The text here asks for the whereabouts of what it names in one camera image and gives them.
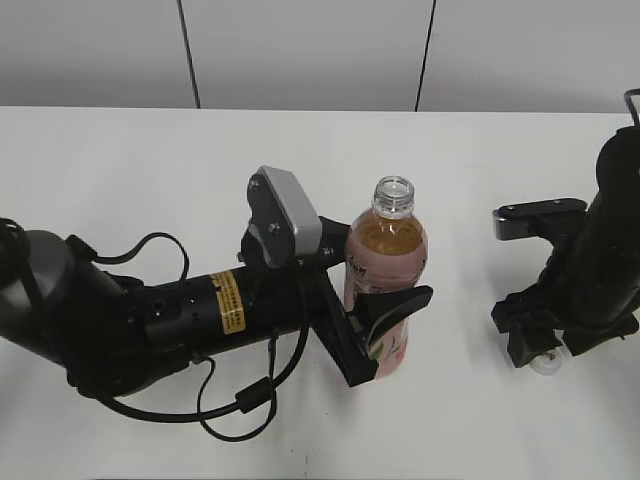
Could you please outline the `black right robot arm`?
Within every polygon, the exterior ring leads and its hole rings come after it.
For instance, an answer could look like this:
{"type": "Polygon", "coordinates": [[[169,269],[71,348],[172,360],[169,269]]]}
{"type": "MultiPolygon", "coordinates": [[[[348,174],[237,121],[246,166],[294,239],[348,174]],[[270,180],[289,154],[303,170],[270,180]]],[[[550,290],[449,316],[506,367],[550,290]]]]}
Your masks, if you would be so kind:
{"type": "Polygon", "coordinates": [[[639,129],[616,131],[596,162],[591,203],[558,198],[493,212],[501,241],[542,238],[552,252],[536,282],[497,302],[517,368],[561,346],[578,356],[639,330],[639,129]]]}

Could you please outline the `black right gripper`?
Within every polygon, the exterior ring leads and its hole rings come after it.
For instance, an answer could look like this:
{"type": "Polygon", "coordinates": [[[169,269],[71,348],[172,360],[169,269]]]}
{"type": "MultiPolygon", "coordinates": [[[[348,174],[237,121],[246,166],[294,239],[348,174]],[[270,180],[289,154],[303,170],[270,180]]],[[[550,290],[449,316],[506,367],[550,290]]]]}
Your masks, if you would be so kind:
{"type": "Polygon", "coordinates": [[[508,332],[507,353],[522,368],[562,345],[551,328],[564,331],[573,356],[636,334],[638,307],[637,239],[566,239],[536,283],[496,303],[492,317],[502,333],[518,326],[508,332]]]}

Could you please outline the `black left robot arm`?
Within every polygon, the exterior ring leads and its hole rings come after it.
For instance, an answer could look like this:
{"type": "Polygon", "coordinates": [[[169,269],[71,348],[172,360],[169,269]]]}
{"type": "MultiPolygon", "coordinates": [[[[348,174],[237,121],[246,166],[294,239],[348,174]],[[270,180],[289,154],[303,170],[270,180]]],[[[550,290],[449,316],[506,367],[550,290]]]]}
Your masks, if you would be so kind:
{"type": "Polygon", "coordinates": [[[345,259],[347,226],[325,220],[318,252],[300,264],[269,267],[252,234],[240,267],[147,286],[100,269],[75,236],[31,230],[29,267],[45,304],[38,320],[8,254],[1,257],[1,334],[52,362],[69,352],[113,397],[136,393],[204,356],[311,328],[350,386],[373,380],[372,344],[425,308],[433,291],[418,286],[361,294],[345,310],[328,276],[345,259]]]}

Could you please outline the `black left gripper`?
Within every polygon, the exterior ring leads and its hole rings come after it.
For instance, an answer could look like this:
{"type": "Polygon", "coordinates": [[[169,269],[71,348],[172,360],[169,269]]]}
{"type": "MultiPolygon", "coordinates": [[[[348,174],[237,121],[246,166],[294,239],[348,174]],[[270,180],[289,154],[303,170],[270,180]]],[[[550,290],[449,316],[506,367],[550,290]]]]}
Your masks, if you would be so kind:
{"type": "MultiPolygon", "coordinates": [[[[350,226],[320,216],[322,235],[315,255],[282,268],[270,268],[258,240],[249,231],[241,240],[244,266],[237,280],[247,331],[269,335],[305,327],[314,331],[346,383],[355,387],[374,379],[377,363],[358,344],[327,270],[344,263],[350,226]]],[[[373,345],[412,314],[425,308],[434,290],[427,285],[388,293],[359,294],[352,309],[356,333],[373,345]]]]}

